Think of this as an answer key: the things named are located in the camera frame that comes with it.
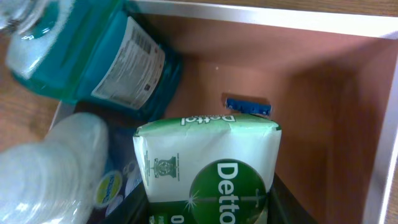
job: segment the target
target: green and white soap wrapper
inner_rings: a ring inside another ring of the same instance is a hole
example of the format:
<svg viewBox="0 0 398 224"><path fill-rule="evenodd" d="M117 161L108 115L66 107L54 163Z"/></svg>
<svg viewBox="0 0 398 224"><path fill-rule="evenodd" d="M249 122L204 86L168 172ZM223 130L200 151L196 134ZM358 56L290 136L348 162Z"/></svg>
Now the green and white soap wrapper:
<svg viewBox="0 0 398 224"><path fill-rule="evenodd" d="M265 223L281 134L250 114L141 126L134 148L150 223Z"/></svg>

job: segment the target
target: dettol logo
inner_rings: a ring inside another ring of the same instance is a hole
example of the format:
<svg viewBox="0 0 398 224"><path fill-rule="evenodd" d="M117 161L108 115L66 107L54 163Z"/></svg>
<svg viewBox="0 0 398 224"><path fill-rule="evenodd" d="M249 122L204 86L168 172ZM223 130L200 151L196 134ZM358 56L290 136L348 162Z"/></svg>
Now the dettol logo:
<svg viewBox="0 0 398 224"><path fill-rule="evenodd" d="M257 220L266 201L264 182L252 167L223 159L196 176L187 209L199 224L250 224Z"/></svg>

